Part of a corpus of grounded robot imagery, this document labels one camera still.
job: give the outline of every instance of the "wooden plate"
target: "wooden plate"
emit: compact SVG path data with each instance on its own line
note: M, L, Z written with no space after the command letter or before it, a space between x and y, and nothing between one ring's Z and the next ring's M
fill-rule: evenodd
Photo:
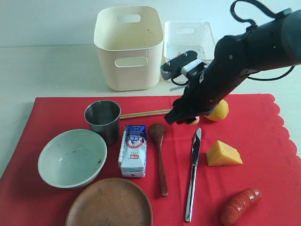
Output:
M135 183L122 178L97 181L72 204L66 226L152 226L151 203Z

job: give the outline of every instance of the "red sausage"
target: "red sausage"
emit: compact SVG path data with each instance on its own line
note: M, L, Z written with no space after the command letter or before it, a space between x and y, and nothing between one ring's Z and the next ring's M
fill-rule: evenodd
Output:
M225 226L233 225L241 215L262 198L258 189L247 188L229 200L222 210L221 223Z

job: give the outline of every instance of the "butter knife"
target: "butter knife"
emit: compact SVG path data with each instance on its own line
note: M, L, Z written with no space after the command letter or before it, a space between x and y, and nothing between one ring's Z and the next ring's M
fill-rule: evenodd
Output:
M186 214L185 214L185 221L187 222L191 222L192 219L192 207L193 207L193 198L194 198L195 183L196 183L196 176L197 176L198 156L199 156L199 150L201 146L201 135L202 135L202 130L201 128L198 128L192 140L191 178L190 178Z

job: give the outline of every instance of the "chopsticks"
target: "chopsticks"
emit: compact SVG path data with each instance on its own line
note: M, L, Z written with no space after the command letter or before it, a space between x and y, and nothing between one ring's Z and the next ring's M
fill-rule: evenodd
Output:
M148 116L154 116L154 115L163 115L170 112L171 109L165 109L165 110L155 110L155 111L149 111L149 112L138 112L138 113L131 113L131 114L122 114L120 116L120 119L132 119L132 118L140 118L140 117L148 117Z

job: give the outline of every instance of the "ceramic bowl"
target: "ceramic bowl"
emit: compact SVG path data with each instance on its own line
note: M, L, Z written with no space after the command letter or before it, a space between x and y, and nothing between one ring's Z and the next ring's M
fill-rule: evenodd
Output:
M49 185L77 188L92 182L107 158L104 139L88 129L74 129L53 138L42 150L38 171Z

